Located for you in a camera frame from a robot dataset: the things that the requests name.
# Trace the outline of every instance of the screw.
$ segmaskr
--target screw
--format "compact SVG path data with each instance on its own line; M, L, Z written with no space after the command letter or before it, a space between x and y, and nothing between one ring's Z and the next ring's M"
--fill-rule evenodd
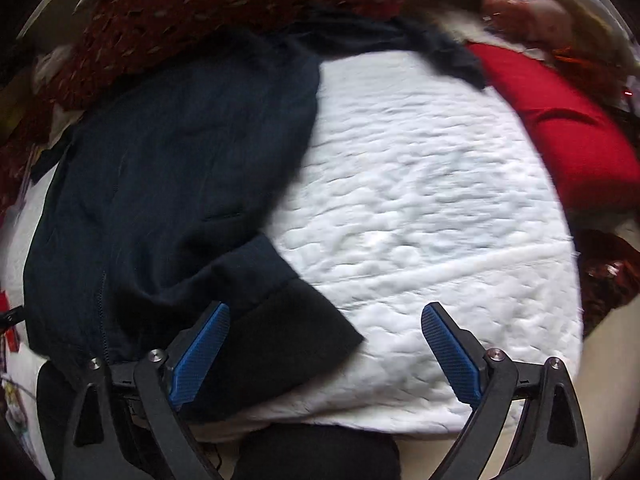
M162 361L162 359L166 357L166 354L164 353L163 350L156 348L155 350L152 350L151 352L149 352L147 357L152 363L157 363Z
M507 355L500 350L499 348L489 348L486 351L487 356L489 357L489 359L491 359L491 361L504 361L505 357L507 357Z

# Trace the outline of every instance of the white quilted mat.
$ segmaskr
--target white quilted mat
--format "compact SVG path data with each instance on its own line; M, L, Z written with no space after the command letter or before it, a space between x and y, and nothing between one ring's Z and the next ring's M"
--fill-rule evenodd
M330 376L197 436L300 419L459 431L470 409L420 332L430 301L486 347L534 363L559 356L574 374L574 248L542 161L502 98L436 75L416 54L387 52L324 63L320 104L303 169L267 232L366 342Z

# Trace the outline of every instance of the white padded surface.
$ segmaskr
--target white padded surface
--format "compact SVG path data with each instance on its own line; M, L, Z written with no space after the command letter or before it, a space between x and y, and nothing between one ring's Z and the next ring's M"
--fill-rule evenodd
M324 63L319 99L311 148L267 233L366 342L334 373L196 436L223 440L275 420L459 431L469 408L420 332L430 301L485 346L529 362L556 355L573 374L582 326L572 243L542 162L498 94L387 52ZM12 304L47 177L30 190L0 269Z

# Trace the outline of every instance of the red cloth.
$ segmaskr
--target red cloth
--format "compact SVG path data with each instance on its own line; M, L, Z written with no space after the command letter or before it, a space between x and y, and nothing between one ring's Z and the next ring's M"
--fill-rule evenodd
M496 46L469 48L522 119L565 209L640 206L640 162L598 105L539 61Z
M402 0L103 0L75 56L40 91L36 105L0 148L0 221L15 202L34 142L46 142L54 102L83 110L125 73L138 73L197 43L221 25L262 31L292 22L320 2L388 19Z

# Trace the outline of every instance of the blue gripper pad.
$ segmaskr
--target blue gripper pad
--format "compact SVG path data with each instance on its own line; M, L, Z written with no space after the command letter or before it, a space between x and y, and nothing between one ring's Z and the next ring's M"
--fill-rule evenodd
M174 368L169 401L175 409L191 402L229 332L229 307L220 303Z
M460 402L480 405L480 372L431 305L422 310L422 334Z

